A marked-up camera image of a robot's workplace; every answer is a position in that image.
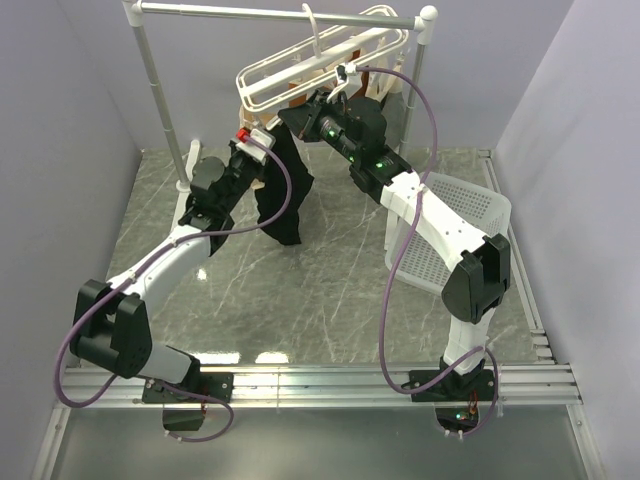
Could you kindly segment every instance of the white pipe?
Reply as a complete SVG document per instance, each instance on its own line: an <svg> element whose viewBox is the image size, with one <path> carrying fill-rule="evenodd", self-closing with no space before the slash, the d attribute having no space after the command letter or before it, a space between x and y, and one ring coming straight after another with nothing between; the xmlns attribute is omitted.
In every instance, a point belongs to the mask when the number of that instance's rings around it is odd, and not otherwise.
<svg viewBox="0 0 640 480"><path fill-rule="evenodd" d="M143 13L163 13L171 15L193 15L200 17L235 19L289 20L297 22L309 21L309 15L305 12L290 12L285 10L213 7L208 5L172 5L168 3L151 2L138 2L136 5ZM416 18L372 17L369 15L340 15L333 13L314 13L313 17L318 23L330 25L422 30L422 26Z"/></svg>
<svg viewBox="0 0 640 480"><path fill-rule="evenodd" d="M420 16L416 17L416 29L420 30L418 34L418 49L416 50L416 59L413 64L413 75L411 80L418 85L420 74L422 72L422 63L427 46L431 43L433 36L433 28L436 18L438 18L438 10L436 7L427 6L420 11ZM412 88L409 90L409 98L407 99L407 110L404 114L402 122L402 135L400 140L400 148L398 153L404 157L407 151L407 142L409 140L409 129L411 128L411 120L413 119L413 110L416 105L416 91Z"/></svg>
<svg viewBox="0 0 640 480"><path fill-rule="evenodd" d="M178 173L177 188L181 192L189 191L189 177L187 176L187 170L185 169L184 162L182 161L182 154L180 153L180 145L178 144L178 138L176 132L173 129L173 122L171 121L171 115L169 114L169 107L167 106L167 100L164 97L162 91L162 85L160 84L160 78L158 77L158 71L156 70L153 56L151 55L151 48L149 47L149 41L142 25L142 12L138 3L132 3L133 0L122 0L124 11L127 14L129 24L133 28L133 33L138 43L138 49L140 50L140 56L144 63L144 68L147 72L147 78L149 79L149 86L153 93L153 98L156 102L158 114L162 121L162 127L164 129L164 135L171 151L171 157Z"/></svg>

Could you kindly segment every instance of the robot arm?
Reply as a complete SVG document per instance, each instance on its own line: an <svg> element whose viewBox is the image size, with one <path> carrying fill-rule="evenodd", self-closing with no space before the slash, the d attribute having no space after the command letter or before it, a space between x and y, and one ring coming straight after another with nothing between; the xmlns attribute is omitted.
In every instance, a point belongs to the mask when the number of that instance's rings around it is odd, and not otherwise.
<svg viewBox="0 0 640 480"><path fill-rule="evenodd" d="M340 100L332 103L329 97L318 91L304 105L278 115L301 140L331 145L351 163L350 175L360 190L405 221L413 222L418 193L423 192L416 231L451 271L442 291L452 315L441 361L441 368L446 368L475 347L484 347L495 307L509 288L509 242L502 235L489 238L421 185L411 166L385 145L386 120L377 101L366 97L347 101L338 95ZM455 372L460 383L468 384L483 367L483 353L478 352Z"/></svg>
<svg viewBox="0 0 640 480"><path fill-rule="evenodd" d="M273 138L254 130L251 137L269 148ZM135 266L108 282L88 281L79 291L77 322L85 312L125 280L133 283L98 310L70 344L71 352L123 378L149 377L199 389L200 363L188 353L154 342L149 319L162 308L167 296L185 274L202 264L227 236L206 236L233 228L231 211L254 180L261 178L265 153L243 142L232 143L228 165L215 157L201 159L194 167L191 194L185 215L170 235ZM188 238L177 243L177 239ZM163 247L174 248L159 254ZM144 273L135 272L146 265Z"/></svg>

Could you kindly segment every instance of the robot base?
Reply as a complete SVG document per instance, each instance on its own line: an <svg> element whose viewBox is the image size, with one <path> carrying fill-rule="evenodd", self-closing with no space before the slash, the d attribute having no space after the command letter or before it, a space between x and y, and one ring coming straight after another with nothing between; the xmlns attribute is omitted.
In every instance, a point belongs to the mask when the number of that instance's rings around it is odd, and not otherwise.
<svg viewBox="0 0 640 480"><path fill-rule="evenodd" d="M199 393L201 395L207 395L209 397L229 402L229 400L231 400L232 390L232 373L200 373L200 378L198 381L198 391L192 393ZM149 382L147 382L142 393L142 403L176 404L202 402L191 397L183 397L174 394L163 388L161 384L150 384Z"/></svg>
<svg viewBox="0 0 640 480"><path fill-rule="evenodd" d="M440 371L438 370L411 370L409 371L409 382L404 384L403 388L413 389L420 387L429 383L439 374ZM434 387L421 393L412 394L411 401L414 403L468 402L470 395L474 391L478 402L490 402L493 400L493 371L484 369L484 361L467 375L461 376L453 372Z"/></svg>

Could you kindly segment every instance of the white plastic part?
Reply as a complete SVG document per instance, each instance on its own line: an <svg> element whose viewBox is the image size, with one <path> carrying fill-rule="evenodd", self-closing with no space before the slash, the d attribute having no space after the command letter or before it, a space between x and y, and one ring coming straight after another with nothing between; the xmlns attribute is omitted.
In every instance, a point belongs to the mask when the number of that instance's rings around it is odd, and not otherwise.
<svg viewBox="0 0 640 480"><path fill-rule="evenodd" d="M396 227L398 226L398 216L391 212L387 212L387 227L384 231L384 249L385 251L389 251L389 247L393 242L393 236L396 231Z"/></svg>
<svg viewBox="0 0 640 480"><path fill-rule="evenodd" d="M420 16L416 17L414 30L418 33L418 43L420 45L429 45L433 36L436 18L438 18L438 9L433 5L428 5L420 10Z"/></svg>
<svg viewBox="0 0 640 480"><path fill-rule="evenodd" d="M502 418L504 417L504 402L502 401L502 397L498 396L498 401L496 402L496 417Z"/></svg>
<svg viewBox="0 0 640 480"><path fill-rule="evenodd" d="M416 172L404 172L384 187L380 203L405 222L412 223L416 213L420 177ZM462 260L462 252L473 252L484 244L485 233L464 221L430 189L422 197L422 215L417 233L444 260L450 271Z"/></svg>
<svg viewBox="0 0 640 480"><path fill-rule="evenodd" d="M492 308L485 313L480 321L474 325L469 322L463 322L456 317L451 316L451 326L449 327L449 343L444 351L443 360L447 365L451 365L465 353L476 347L483 347L487 343L487 331L489 323L493 318L496 309ZM482 361L484 352L478 352L471 355L464 362L455 368L460 375L469 373Z"/></svg>
<svg viewBox="0 0 640 480"><path fill-rule="evenodd" d="M349 79L351 78L349 75L346 75L345 78L342 78L340 76L338 67L340 66L345 66L345 64L342 65L338 65L335 69L334 69L334 73L335 73L335 81L336 81L336 87L331 90L331 93L329 94L329 96L327 97L327 102L331 102L334 98L336 98L338 96L338 94L340 92L342 92L343 90L346 90L346 88L349 86Z"/></svg>
<svg viewBox="0 0 640 480"><path fill-rule="evenodd" d="M198 163L201 155L202 144L200 143L200 140L191 140L191 146L189 147L189 153L187 154L187 163L185 165L189 181L193 180L193 167ZM178 220L180 220L184 215L187 198L191 192L190 188L183 188L180 181L176 184L176 188L178 189L178 202L176 203L176 209L173 212L173 220L171 221L172 229L176 228Z"/></svg>
<svg viewBox="0 0 640 480"><path fill-rule="evenodd" d="M187 354L153 342L151 355L138 375L169 383L180 383L184 380L190 366L191 358Z"/></svg>
<svg viewBox="0 0 640 480"><path fill-rule="evenodd" d="M449 205L467 223L486 232L490 237L498 233L507 234L511 202L505 196L464 180L438 173L429 174L426 183L438 198ZM397 227L392 230L393 235L385 258L388 268L391 268L400 246L407 236L409 223L399 222ZM438 252L425 239L414 235L400 262L396 278L440 295L449 275L450 269L447 268Z"/></svg>
<svg viewBox="0 0 640 480"><path fill-rule="evenodd" d="M275 115L271 120L269 120L269 122L264 128L266 128L267 132L270 132L278 125L282 125L282 119L277 115Z"/></svg>
<svg viewBox="0 0 640 480"><path fill-rule="evenodd" d="M116 275L109 280L112 285L119 285L125 281L132 272L144 263L149 256L167 244L175 244L175 239L190 235L193 233L202 233L201 230L189 225L177 226L173 229L169 237L167 237L160 245L158 245L151 253L136 263L126 272ZM145 301L147 307L147 315L152 318L154 313L160 310L167 300L169 294L180 283L189 270L197 267L204 262L211 252L211 244L208 238L196 238L182 243L172 248L158 260L138 279L133 285L127 287L123 293L130 295L136 293Z"/></svg>
<svg viewBox="0 0 640 480"><path fill-rule="evenodd" d="M353 77L354 75L358 74L357 68L358 66L354 62L347 62L344 64L344 72L349 77Z"/></svg>
<svg viewBox="0 0 640 480"><path fill-rule="evenodd" d="M268 134L260 128L254 128L253 130L251 130L250 136L253 140L266 148L271 148L273 144L276 143L276 139L273 138L272 135ZM242 150L246 154L251 155L251 157L256 159L262 165L267 163L267 152L262 150L260 147L256 147L255 145L244 143L241 141L236 143L236 147L238 148L238 150Z"/></svg>
<svg viewBox="0 0 640 480"><path fill-rule="evenodd" d="M401 55L400 58L396 61L396 65L393 67L394 72L402 72L402 65L404 64L404 55ZM387 86L383 87L382 91L388 87L388 93L402 93L402 87L404 87L404 82L402 79L398 77L394 77L393 75L387 75L390 77L388 79Z"/></svg>
<svg viewBox="0 0 640 480"><path fill-rule="evenodd" d="M369 8L362 14L397 16L391 7L385 5ZM344 37L349 34L351 36L344 40ZM387 38L385 45L376 49L375 46L383 37ZM334 72L331 69L301 82L294 88L289 89L289 84L309 76L314 71L322 71L336 62L344 61L353 52L371 44L373 44L372 50L354 60L355 65L368 65L379 58L396 55L403 49L408 38L408 32L400 29L372 28L362 32L361 28L334 26L320 32L319 41L325 45L331 44L332 41L338 43L322 50L320 57L314 55L290 65L290 62L296 58L302 58L306 50L313 47L316 38L310 37L243 68L236 77L238 93L244 108L250 113L275 111L278 107L288 105L289 101L329 84L333 80Z"/></svg>
<svg viewBox="0 0 640 480"><path fill-rule="evenodd" d="M313 12L311 11L311 7L308 3L302 4L302 10L309 15L309 21L311 22L311 30L313 31L313 53L315 53L316 58L320 58L322 56L322 49L320 48L320 34L318 33L318 22L316 22L315 17L313 16Z"/></svg>
<svg viewBox="0 0 640 480"><path fill-rule="evenodd" d="M122 0L122 6L127 14L127 20L132 27L142 26L142 9L140 2L136 0Z"/></svg>

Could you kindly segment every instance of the metal frame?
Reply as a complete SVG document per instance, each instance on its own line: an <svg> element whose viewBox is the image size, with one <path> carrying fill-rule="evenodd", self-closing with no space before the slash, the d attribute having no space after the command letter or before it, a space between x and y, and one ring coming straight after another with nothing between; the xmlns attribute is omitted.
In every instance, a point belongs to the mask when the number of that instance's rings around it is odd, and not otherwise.
<svg viewBox="0 0 640 480"><path fill-rule="evenodd" d="M598 446L587 421L583 405L567 405L573 434L576 437L578 450L589 480L606 479L607 474L600 458Z"/></svg>
<svg viewBox="0 0 640 480"><path fill-rule="evenodd" d="M409 381L410 370L438 367L403 365L390 367L393 380ZM233 408L424 408L435 403L412 403L386 384L377 365L326 366L206 366L203 372L234 374ZM99 368L74 368L66 372L63 386L72 399L87 398L110 377ZM142 379L117 379L103 397L87 408L150 408L142 404ZM505 365L500 373L500 398L505 405L580 405L580 393L568 365ZM465 402L439 402L439 406L463 406ZM198 404L172 408L198 409Z"/></svg>
<svg viewBox="0 0 640 480"><path fill-rule="evenodd" d="M153 97L158 109L158 114L162 120L162 126L165 131L171 157L173 158L176 171L178 173L178 191L181 193L188 192L189 175L180 153L180 145L173 127L169 107L164 96L162 84L158 76L158 71L153 60L151 47L147 39L147 35L143 26L142 16L144 13L155 13L165 15L188 15L197 17L216 17L226 19L254 19L254 20L285 20L296 22L308 22L309 14L304 11L290 12L282 10L265 10L256 8L233 8L233 7L214 7L206 5L173 5L164 3L143 2L142 0L122 0L125 13L129 20L129 24L133 28L133 32L140 50L142 61L144 62L149 85L153 92ZM413 72L413 81L420 80L420 70L422 66L422 57L426 50L426 46L431 41L433 32L433 22L438 12L433 7L425 7L420 12L420 16L414 18L401 17L385 17L380 15L342 15L314 13L313 18L317 23L331 25L345 25L354 27L377 27L389 29L417 30L418 35L418 51L416 56L416 68ZM408 127L411 124L411 117L415 104L415 94L409 96L407 110L403 121L402 141L400 145L400 154L406 149L406 139L408 135Z"/></svg>
<svg viewBox="0 0 640 480"><path fill-rule="evenodd" d="M482 169L484 171L487 185L494 192L502 193L500 190L500 185L498 184L498 177L496 176L495 168L493 167L493 152L491 150L479 150L478 156L482 160ZM529 327L531 328L531 330L544 331L542 320L540 319L540 312L538 312L538 307L533 297L533 290L531 289L531 284L529 283L529 279L527 278L527 272L524 268L524 261L522 260L522 255L520 254L518 242L516 241L516 236L513 233L513 227L511 226L511 223L509 223L508 236L509 242L511 243L512 251L511 266L513 267L513 273L515 276L516 285L518 286L518 290L524 295L521 295L521 298L525 307L527 322L529 323Z"/></svg>
<svg viewBox="0 0 640 480"><path fill-rule="evenodd" d="M40 453L38 454L36 465L31 474L33 480L51 478L70 414L71 409L66 407L56 407L53 409L51 418L49 419L49 426L47 427L42 445L40 446Z"/></svg>

